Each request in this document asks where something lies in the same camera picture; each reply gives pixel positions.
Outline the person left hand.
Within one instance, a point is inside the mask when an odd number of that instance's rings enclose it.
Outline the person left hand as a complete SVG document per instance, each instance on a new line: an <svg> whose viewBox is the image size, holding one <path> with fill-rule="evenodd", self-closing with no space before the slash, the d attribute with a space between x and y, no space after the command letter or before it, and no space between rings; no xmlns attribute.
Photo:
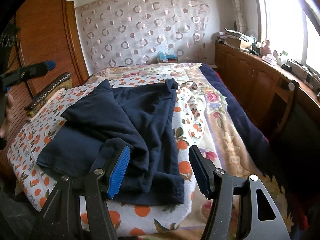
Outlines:
<svg viewBox="0 0 320 240"><path fill-rule="evenodd" d="M11 130L12 122L13 122L13 112L12 112L12 107L14 104L14 98L10 93L8 93L8 98L7 98L7 105L5 109L5 115L6 117L4 118L3 124L1 126L1 138L5 139Z"/></svg>

